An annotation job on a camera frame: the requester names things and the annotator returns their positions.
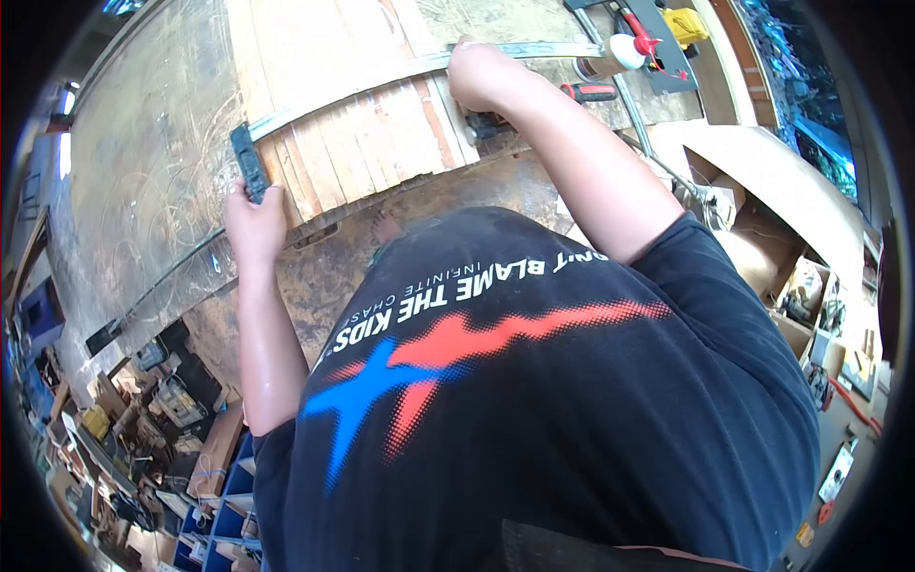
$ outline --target metal pipe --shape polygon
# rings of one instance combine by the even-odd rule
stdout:
[[[585,8],[572,10],[572,14],[575,16],[576,20],[578,20],[578,24],[582,29],[585,30],[588,39],[595,44],[604,44],[604,38],[600,36],[600,32],[597,31],[597,27],[595,27],[591,17],[585,12]],[[639,143],[641,144],[641,152],[648,158],[654,158],[654,150],[651,148],[651,140],[648,138],[648,131],[645,130],[645,122],[641,120],[641,113],[639,113],[639,108],[636,106],[635,99],[632,97],[629,85],[620,73],[610,79],[613,80],[613,84],[616,85],[619,98],[623,101],[626,113],[629,114],[630,120],[632,121],[632,128],[635,129],[635,135],[639,138]]]
[[[644,153],[644,150],[642,150],[639,142],[636,141],[635,139],[633,139],[632,137],[630,137],[624,133],[617,133],[617,136],[620,139],[622,139],[623,143],[625,143],[626,145],[628,145],[630,147],[635,147],[635,148],[639,149],[642,153]],[[653,156],[653,157],[650,157],[650,159],[652,161],[654,161],[655,163],[657,163],[659,167],[661,167],[662,169],[664,169],[665,171],[670,173],[671,177],[673,177],[678,183],[683,185],[684,188],[686,190],[688,190],[690,192],[690,194],[692,194],[694,197],[696,197],[700,200],[702,200],[704,198],[699,195],[699,191],[696,189],[693,181],[689,181],[689,180],[686,180],[685,178],[681,177],[679,174],[676,173],[676,171],[674,171],[673,169],[668,167],[666,164],[664,164],[664,162],[661,161],[658,157]]]

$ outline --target left hand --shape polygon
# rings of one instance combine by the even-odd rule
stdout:
[[[264,192],[264,201],[257,205],[248,200],[244,178],[238,177],[232,184],[226,199],[225,226],[239,277],[273,275],[276,259],[285,246],[283,196],[283,188],[274,183]]]

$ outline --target blue star graphic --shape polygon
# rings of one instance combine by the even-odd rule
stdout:
[[[359,433],[365,416],[379,397],[414,383],[451,381],[463,373],[463,368],[455,366],[442,369],[426,369],[410,364],[388,367],[388,359],[394,349],[393,338],[382,340],[371,352],[361,372],[345,382],[312,395],[298,414],[298,421],[328,411],[337,414],[337,431],[330,444],[328,474],[325,478],[328,493],[337,483],[352,441]]]

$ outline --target black tool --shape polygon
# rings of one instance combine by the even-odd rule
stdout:
[[[235,152],[235,159],[238,160],[238,166],[242,168],[242,176],[248,187],[251,202],[261,204],[264,200],[264,191],[270,187],[270,183],[264,174],[261,158],[254,150],[254,141],[251,140],[251,132],[248,131],[248,122],[233,129],[229,135],[229,141],[232,151]]]
[[[563,83],[559,89],[576,103],[612,102],[619,97],[617,88],[607,83]]]

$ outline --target black t-shirt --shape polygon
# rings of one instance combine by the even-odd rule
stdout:
[[[503,519],[765,568],[819,470],[802,372],[683,216],[625,266],[505,209],[389,243],[256,439],[273,570],[475,570]]]

